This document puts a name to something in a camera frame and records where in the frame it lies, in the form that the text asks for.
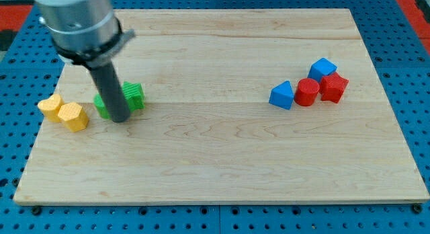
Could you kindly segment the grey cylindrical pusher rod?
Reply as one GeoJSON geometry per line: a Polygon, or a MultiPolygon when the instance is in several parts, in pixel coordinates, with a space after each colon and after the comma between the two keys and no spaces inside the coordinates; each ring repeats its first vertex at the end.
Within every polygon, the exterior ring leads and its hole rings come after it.
{"type": "Polygon", "coordinates": [[[110,115],[110,119],[116,123],[127,121],[131,116],[131,111],[113,63],[110,62],[103,66],[90,68],[89,72],[101,96],[101,100],[110,115]]]}

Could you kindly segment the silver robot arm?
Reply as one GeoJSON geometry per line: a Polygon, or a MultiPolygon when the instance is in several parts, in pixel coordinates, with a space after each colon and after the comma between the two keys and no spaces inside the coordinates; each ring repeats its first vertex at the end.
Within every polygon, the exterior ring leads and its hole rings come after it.
{"type": "Polygon", "coordinates": [[[113,122],[131,111],[112,59],[135,37],[123,31],[110,0],[34,0],[60,58],[85,67],[113,122]]]}

